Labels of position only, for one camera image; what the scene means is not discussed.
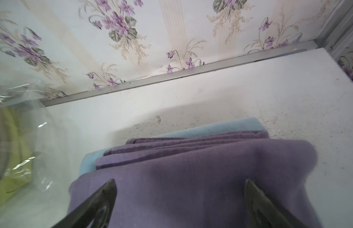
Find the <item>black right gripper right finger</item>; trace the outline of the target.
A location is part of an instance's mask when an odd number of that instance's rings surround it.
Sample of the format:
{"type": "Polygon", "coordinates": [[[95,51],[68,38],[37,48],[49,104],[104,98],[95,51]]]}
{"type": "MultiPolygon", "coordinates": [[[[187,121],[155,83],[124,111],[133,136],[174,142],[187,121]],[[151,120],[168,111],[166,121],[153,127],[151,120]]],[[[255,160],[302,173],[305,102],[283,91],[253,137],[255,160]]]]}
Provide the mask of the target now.
{"type": "Polygon", "coordinates": [[[244,185],[244,202],[252,228],[305,228],[286,208],[271,200],[252,180],[244,185]]]}

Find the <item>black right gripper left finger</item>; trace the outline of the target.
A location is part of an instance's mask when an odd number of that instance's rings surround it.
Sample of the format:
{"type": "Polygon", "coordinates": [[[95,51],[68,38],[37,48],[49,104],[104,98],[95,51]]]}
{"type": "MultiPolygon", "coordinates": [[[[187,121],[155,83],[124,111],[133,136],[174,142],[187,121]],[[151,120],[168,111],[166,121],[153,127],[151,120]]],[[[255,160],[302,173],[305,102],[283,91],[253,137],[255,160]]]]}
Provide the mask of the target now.
{"type": "Polygon", "coordinates": [[[53,228],[107,228],[117,193],[115,180],[108,180],[53,228]]]}

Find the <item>clear plastic vacuum bag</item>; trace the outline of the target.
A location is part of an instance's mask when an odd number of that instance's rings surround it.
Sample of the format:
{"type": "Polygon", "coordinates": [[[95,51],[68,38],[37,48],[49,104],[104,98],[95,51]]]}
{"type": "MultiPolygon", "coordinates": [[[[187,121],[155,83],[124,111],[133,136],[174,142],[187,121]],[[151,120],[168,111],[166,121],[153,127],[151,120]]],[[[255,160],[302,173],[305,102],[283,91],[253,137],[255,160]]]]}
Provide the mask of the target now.
{"type": "Polygon", "coordinates": [[[0,228],[50,228],[71,183],[60,129],[34,84],[0,85],[0,228]]]}

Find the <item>purple garment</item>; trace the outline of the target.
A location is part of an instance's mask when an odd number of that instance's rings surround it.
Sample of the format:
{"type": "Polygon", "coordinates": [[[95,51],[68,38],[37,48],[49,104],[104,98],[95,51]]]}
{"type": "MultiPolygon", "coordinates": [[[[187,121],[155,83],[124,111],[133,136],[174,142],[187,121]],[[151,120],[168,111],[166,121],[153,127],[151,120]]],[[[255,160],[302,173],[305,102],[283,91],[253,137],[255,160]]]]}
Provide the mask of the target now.
{"type": "Polygon", "coordinates": [[[266,131],[131,139],[71,184],[68,210],[113,179],[111,228],[247,228],[250,179],[306,226],[319,228],[305,189],[316,164],[311,143],[271,139],[266,131]]]}

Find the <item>light blue garment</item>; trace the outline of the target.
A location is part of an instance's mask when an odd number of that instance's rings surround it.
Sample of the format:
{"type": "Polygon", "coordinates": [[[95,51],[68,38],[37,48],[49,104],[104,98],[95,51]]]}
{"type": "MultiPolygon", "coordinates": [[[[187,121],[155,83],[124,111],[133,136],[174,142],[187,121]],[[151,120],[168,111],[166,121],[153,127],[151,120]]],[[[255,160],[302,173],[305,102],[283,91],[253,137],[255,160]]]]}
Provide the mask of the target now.
{"type": "MultiPolygon", "coordinates": [[[[235,131],[265,131],[266,128],[256,118],[246,118],[242,120],[232,120],[220,123],[213,123],[195,128],[185,129],[164,135],[155,136],[155,138],[196,138],[210,136],[235,131]]],[[[102,149],[88,153],[82,159],[80,164],[79,176],[85,173],[96,171],[96,159],[103,156],[108,149],[102,149]]]]}

